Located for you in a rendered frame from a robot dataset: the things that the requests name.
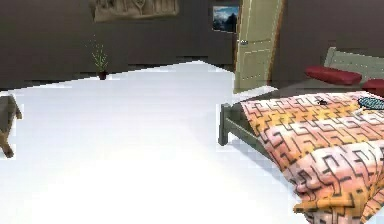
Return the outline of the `pale green room door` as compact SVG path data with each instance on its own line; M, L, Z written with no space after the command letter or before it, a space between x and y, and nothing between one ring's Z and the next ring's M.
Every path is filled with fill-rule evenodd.
M271 80L285 0L242 0L236 40L235 93ZM240 45L247 40L247 45Z

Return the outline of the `green potted house plant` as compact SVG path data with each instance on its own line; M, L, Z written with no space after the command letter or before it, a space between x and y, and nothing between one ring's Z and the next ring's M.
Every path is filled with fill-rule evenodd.
M108 55L104 51L104 45L97 41L96 36L93 36L88 42L88 46L91 48L91 56L97 70L97 76L100 80L105 80L108 75Z

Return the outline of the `beige framed wall picture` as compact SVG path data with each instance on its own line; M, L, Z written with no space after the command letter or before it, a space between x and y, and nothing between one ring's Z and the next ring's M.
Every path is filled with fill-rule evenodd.
M179 0L88 0L94 22L176 16Z

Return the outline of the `teal patterned flat object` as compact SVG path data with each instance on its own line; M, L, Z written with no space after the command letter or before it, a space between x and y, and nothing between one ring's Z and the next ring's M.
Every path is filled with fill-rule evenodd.
M357 100L360 107L368 110L384 110L384 100L375 97L361 97Z

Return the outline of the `blue mountain wall picture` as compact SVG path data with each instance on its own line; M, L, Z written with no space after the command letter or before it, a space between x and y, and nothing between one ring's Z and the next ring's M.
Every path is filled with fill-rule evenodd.
M212 7L212 29L214 31L235 33L239 7L234 5Z

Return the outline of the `grey-green bed frame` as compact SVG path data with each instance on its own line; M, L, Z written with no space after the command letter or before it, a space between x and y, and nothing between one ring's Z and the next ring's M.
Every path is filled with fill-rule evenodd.
M320 92L357 91L362 88L363 82L368 79L384 79L384 58L342 52L337 50L335 47L330 47L328 49L324 66L359 73L362 75L362 80L357 85L340 86L327 84L315 79L307 79L300 83L259 96L248 96L245 98L245 101L284 98ZM221 105L218 137L218 143L221 146L225 146L228 143L229 133L237 136L240 140L247 143L250 147L261 153L266 158L269 157L261 142L254 135L254 132L246 119L245 112L241 107L241 100L232 105L228 103Z

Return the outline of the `brown wooden chair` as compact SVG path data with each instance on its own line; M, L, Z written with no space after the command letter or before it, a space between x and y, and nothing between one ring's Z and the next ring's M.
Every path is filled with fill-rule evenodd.
M21 119L22 113L13 95L0 96L0 148L7 158L14 152L8 143L8 137L14 118Z

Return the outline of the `red pillow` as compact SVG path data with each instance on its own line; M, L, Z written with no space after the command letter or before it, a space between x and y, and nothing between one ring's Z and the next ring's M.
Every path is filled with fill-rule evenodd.
M363 84L362 89L377 96L384 97L384 79L370 79Z
M325 66L309 66L305 69L305 74L313 79L334 85L356 85L362 80L359 73Z

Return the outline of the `orange pink patterned blanket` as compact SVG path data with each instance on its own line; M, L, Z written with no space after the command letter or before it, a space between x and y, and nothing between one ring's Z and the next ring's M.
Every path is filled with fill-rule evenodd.
M384 110L360 107L361 97L384 100L354 91L241 103L310 224L365 224L384 207Z

